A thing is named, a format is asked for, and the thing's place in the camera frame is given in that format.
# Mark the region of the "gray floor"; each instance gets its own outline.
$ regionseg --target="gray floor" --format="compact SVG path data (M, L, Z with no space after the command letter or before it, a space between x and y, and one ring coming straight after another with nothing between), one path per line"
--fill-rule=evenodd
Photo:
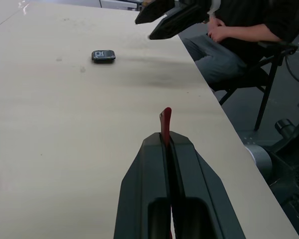
M182 39L205 32L206 25L197 24L179 36ZM299 36L294 44L299 46ZM299 52L290 57L290 63L299 76ZM217 92L216 97L220 99L224 94ZM271 145L280 140L281 136L275 130L275 123L280 119L287 118L294 124L299 123L299 83L289 74L285 64L277 72L261 127L254 132L262 97L263 94L256 88L240 89L223 105L223 110L245 144Z

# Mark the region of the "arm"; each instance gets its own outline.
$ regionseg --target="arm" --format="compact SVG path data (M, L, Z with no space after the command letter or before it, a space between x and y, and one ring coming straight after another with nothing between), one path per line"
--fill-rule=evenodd
M279 37L274 35L264 24L250 27L230 27L228 29L228 37L251 42L282 41Z

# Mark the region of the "chair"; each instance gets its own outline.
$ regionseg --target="chair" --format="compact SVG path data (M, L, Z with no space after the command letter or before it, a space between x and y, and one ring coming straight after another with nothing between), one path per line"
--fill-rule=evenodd
M257 87L261 92L264 93L254 129L255 131L257 131L260 127L270 91L276 76L277 68L282 66L285 56L294 54L298 48L297 46L291 44L291 42L299 34L299 7L295 15L295 19L289 26L288 32L289 34L286 42L259 42L258 44L267 52L265 56L266 59L260 61L254 66L248 67L245 75L210 85L210 88L216 92L222 90L227 92L227 94L219 101L220 105L223 105L229 99L229 97L240 88ZM270 63L272 66L269 74L267 74L261 67Z

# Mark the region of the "jeans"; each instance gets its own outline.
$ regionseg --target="jeans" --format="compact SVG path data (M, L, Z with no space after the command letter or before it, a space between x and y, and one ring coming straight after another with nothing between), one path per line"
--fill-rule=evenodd
M242 76L246 63L209 36L185 38L183 43L208 84Z

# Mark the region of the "person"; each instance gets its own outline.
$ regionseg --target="person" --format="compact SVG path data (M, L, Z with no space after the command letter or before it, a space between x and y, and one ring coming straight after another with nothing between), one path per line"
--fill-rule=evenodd
M208 33L183 43L210 85L243 75L264 56L259 41L282 41L297 0L222 0Z

